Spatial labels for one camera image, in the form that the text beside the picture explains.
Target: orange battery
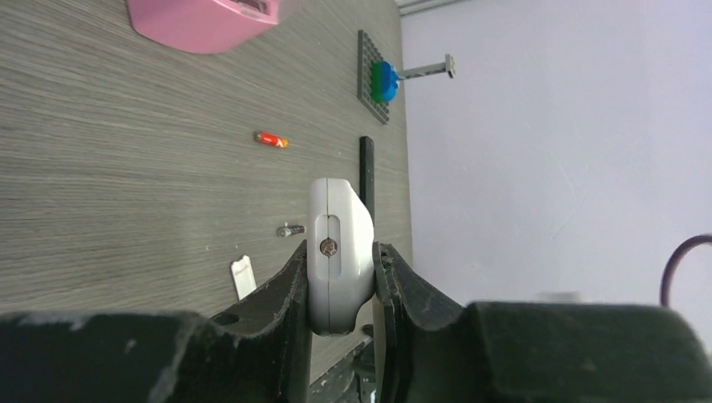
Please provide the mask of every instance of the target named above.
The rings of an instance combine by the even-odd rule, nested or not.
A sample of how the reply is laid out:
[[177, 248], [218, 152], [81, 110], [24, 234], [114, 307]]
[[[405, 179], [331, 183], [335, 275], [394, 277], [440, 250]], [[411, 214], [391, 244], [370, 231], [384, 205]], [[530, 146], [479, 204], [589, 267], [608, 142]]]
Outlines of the orange battery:
[[267, 132], [254, 132], [254, 140], [263, 144], [271, 145], [272, 147], [279, 147], [281, 149], [286, 149], [289, 143], [287, 139], [283, 137], [278, 137], [272, 133]]

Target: screw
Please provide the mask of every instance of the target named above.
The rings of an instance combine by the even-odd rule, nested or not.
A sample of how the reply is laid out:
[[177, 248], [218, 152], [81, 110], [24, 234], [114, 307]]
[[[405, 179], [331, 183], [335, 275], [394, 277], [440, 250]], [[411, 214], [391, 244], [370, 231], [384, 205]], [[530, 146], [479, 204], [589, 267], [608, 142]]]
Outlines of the screw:
[[331, 258], [334, 254], [336, 254], [338, 246], [336, 245], [336, 241], [331, 238], [326, 238], [322, 241], [319, 249], [322, 251], [324, 256]]

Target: white wall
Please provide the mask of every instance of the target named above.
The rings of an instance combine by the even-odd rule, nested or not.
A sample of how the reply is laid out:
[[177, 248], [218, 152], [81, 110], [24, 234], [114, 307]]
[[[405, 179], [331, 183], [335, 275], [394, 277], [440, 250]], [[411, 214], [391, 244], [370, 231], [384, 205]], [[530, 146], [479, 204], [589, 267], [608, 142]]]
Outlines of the white wall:
[[[712, 2], [478, 0], [403, 19], [416, 271], [465, 303], [657, 303], [712, 233]], [[712, 248], [673, 304], [712, 346]]]

